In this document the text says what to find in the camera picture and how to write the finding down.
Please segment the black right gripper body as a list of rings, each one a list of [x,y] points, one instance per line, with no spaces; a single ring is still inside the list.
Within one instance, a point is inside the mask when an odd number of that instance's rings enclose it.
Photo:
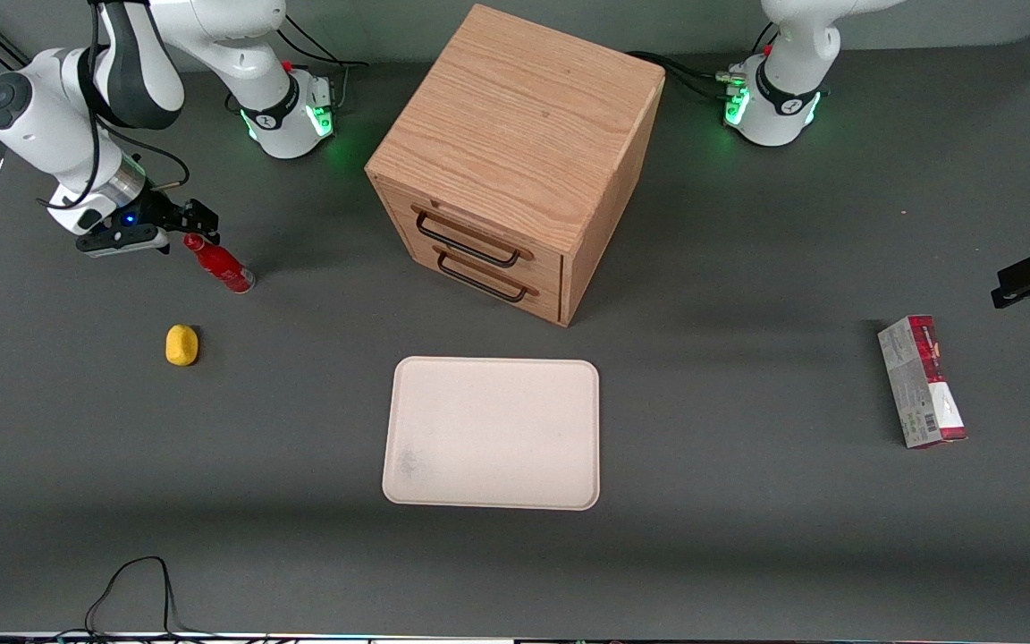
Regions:
[[[187,232],[183,208],[154,189],[144,189],[121,208],[121,233],[138,231],[139,226],[146,225],[165,232]]]

